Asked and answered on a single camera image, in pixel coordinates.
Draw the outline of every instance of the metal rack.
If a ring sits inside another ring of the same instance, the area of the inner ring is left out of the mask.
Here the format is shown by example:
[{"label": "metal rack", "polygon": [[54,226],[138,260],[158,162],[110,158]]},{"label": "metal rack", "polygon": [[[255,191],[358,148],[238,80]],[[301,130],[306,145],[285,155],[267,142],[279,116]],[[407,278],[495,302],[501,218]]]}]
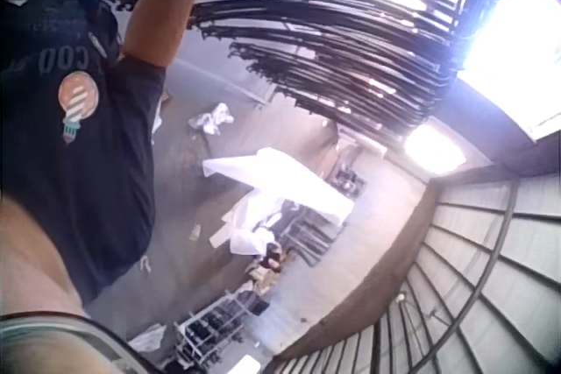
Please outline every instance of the metal rack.
[{"label": "metal rack", "polygon": [[221,361],[221,351],[232,341],[242,342],[244,321],[253,303],[252,295],[225,291],[224,296],[181,324],[175,323],[177,361],[184,367],[208,369]]}]

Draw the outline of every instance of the window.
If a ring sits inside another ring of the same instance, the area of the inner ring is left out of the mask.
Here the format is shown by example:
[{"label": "window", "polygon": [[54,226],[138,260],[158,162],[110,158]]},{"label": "window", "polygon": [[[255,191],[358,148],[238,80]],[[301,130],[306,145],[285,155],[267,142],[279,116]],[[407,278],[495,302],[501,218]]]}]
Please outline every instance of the window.
[{"label": "window", "polygon": [[459,77],[531,138],[561,129],[561,2],[501,0]]}]

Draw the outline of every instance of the ceiling light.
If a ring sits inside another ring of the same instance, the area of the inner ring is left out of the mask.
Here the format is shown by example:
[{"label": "ceiling light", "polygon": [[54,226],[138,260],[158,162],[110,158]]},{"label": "ceiling light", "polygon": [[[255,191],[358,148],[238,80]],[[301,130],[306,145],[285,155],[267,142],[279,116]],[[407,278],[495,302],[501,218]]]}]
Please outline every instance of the ceiling light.
[{"label": "ceiling light", "polygon": [[465,163],[461,149],[427,124],[417,127],[404,147],[410,158],[434,174],[449,173]]}]

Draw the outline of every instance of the white cloth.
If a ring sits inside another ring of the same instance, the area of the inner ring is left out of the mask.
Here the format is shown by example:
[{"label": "white cloth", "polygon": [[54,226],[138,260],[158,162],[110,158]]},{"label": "white cloth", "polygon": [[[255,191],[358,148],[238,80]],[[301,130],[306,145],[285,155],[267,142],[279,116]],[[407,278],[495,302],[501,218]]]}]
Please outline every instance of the white cloth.
[{"label": "white cloth", "polygon": [[221,173],[260,192],[312,208],[336,225],[343,223],[354,206],[301,163],[272,148],[249,157],[206,159],[202,169],[207,177]]},{"label": "white cloth", "polygon": [[266,245],[274,241],[274,234],[265,228],[258,228],[254,232],[248,229],[236,229],[230,240],[232,254],[266,255]]},{"label": "white cloth", "polygon": [[260,221],[278,212],[281,206],[282,199],[279,197],[252,190],[222,217],[226,224],[210,238],[210,243],[218,248],[231,239],[237,229],[253,230]]}]

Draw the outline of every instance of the white sheet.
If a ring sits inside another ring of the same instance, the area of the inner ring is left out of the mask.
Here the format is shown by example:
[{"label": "white sheet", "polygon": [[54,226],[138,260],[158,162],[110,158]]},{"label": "white sheet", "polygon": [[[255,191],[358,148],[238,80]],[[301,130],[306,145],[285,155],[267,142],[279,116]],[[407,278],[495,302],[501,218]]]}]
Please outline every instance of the white sheet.
[{"label": "white sheet", "polygon": [[340,225],[351,213],[353,202],[301,163],[272,148],[248,157],[207,159],[204,175],[221,173],[231,179],[314,209]]}]

